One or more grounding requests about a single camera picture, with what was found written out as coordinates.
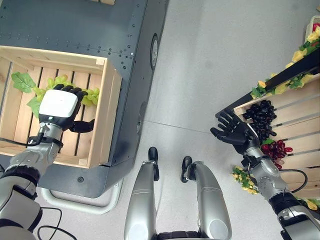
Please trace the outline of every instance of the dark gray metal surface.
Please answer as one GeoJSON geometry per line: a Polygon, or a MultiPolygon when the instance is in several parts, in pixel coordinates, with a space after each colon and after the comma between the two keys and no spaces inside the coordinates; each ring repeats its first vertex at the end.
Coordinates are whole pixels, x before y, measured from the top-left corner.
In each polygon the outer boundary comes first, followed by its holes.
{"type": "MultiPolygon", "coordinates": [[[[108,57],[123,77],[109,161],[91,169],[53,164],[40,187],[96,198],[132,168],[153,71],[150,47],[161,38],[168,1],[4,0],[0,45],[108,57]]],[[[0,163],[8,164],[1,156],[0,163]]]]}

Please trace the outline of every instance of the artificial leaf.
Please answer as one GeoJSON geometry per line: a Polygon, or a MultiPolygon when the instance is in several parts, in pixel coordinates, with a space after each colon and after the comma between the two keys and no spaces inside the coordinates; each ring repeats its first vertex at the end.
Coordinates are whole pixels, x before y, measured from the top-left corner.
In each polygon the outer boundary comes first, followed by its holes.
{"type": "Polygon", "coordinates": [[[272,140],[271,138],[267,138],[266,140],[262,141],[262,144],[271,144],[273,142],[274,140],[272,140]]]}
{"type": "Polygon", "coordinates": [[[33,97],[27,105],[31,108],[33,115],[38,119],[39,118],[39,108],[40,108],[40,102],[37,101],[37,97],[33,97]]]}
{"type": "Polygon", "coordinates": [[[36,86],[35,82],[27,72],[14,72],[11,74],[11,78],[14,81],[13,87],[27,94],[31,93],[31,89],[36,86]]]}

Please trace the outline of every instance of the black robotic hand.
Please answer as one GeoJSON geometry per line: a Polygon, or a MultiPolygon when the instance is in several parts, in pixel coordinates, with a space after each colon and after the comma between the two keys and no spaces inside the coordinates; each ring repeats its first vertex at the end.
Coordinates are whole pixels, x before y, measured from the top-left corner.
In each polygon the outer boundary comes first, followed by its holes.
{"type": "Polygon", "coordinates": [[[218,117],[218,130],[215,127],[210,129],[211,133],[219,140],[232,144],[237,153],[244,155],[250,147],[259,147],[260,142],[256,132],[249,124],[241,121],[230,109],[226,108],[218,117]]]}
{"type": "Polygon", "coordinates": [[[63,131],[70,129],[76,133],[87,133],[93,130],[95,120],[90,122],[75,121],[81,101],[87,92],[79,87],[57,84],[48,90],[39,109],[39,122],[60,126],[63,131]]]}

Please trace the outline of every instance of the wooden crate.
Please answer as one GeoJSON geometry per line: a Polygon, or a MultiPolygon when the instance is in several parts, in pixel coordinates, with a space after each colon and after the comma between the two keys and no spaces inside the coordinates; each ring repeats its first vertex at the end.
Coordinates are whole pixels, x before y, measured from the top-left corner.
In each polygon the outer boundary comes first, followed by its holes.
{"type": "MultiPolygon", "coordinates": [[[[252,104],[270,100],[277,118],[271,123],[277,133],[274,140],[284,140],[286,147],[293,148],[283,158],[282,169],[302,169],[308,176],[308,184],[295,193],[299,197],[320,198],[320,77],[315,75],[303,88],[290,89],[283,94],[264,96],[234,108],[245,121],[243,114],[252,104]]],[[[282,178],[291,190],[304,182],[298,172],[282,172],[282,178]]]]}
{"type": "Polygon", "coordinates": [[[101,2],[103,4],[109,4],[109,5],[114,5],[115,4],[115,0],[91,0],[94,2],[101,2]]]}
{"type": "MultiPolygon", "coordinates": [[[[97,106],[82,105],[75,119],[87,122],[95,119],[93,131],[81,134],[65,131],[63,148],[54,163],[91,168],[108,161],[122,81],[109,59],[11,46],[0,46],[0,57],[0,87],[9,76],[2,103],[0,137],[25,143],[39,130],[39,120],[27,106],[34,94],[13,88],[11,73],[28,72],[40,88],[48,85],[48,78],[66,74],[75,86],[98,87],[100,94],[97,106]]],[[[23,150],[23,146],[0,141],[0,154],[13,156],[23,150]]]]}

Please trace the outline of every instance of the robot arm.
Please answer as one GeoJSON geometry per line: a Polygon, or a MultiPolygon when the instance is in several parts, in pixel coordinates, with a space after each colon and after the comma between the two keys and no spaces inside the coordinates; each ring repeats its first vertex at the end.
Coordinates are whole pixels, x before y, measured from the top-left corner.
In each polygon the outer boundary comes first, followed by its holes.
{"type": "MultiPolygon", "coordinates": [[[[11,158],[0,178],[1,239],[35,240],[32,232],[42,217],[42,209],[34,201],[36,187],[63,147],[63,131],[79,129],[74,119],[85,94],[80,88],[62,84],[46,92],[39,109],[37,137],[29,138],[28,147],[11,158]]],[[[89,131],[93,123],[79,124],[82,130],[83,125],[89,125],[89,131]]]]}
{"type": "Polygon", "coordinates": [[[272,160],[260,150],[260,142],[250,125],[242,122],[231,110],[226,109],[218,118],[223,131],[211,128],[219,140],[232,144],[242,154],[242,165],[248,168],[257,181],[259,192],[272,206],[283,231],[284,240],[319,240],[320,224],[309,210],[296,200],[287,183],[281,178],[272,160]]]}

